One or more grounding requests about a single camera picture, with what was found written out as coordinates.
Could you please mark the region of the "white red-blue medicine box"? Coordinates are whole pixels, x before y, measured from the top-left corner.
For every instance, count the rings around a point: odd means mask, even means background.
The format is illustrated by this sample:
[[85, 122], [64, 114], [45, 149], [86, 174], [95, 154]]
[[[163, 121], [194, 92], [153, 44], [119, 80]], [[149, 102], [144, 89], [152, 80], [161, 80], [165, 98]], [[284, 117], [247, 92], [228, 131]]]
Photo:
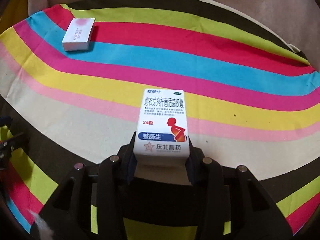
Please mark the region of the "white red-blue medicine box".
[[144, 90], [133, 153], [150, 166], [183, 166], [190, 153], [183, 90]]

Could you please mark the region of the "white pink-stained box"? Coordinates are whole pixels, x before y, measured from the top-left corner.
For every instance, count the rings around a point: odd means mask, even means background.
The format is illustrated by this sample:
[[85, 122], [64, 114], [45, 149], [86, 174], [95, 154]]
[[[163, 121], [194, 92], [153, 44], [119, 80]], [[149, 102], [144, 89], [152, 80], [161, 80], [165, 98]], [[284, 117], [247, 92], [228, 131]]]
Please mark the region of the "white pink-stained box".
[[93, 31], [95, 18], [74, 18], [62, 40], [64, 51], [86, 51]]

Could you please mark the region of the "colourful striped cloth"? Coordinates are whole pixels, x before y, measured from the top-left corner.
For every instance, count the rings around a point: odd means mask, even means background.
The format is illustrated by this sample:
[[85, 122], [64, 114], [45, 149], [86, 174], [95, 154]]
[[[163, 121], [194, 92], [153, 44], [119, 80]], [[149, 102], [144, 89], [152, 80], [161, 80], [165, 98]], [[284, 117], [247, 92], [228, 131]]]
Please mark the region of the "colourful striped cloth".
[[319, 72], [209, 0], [82, 0], [1, 33], [1, 203], [26, 239], [292, 239]]

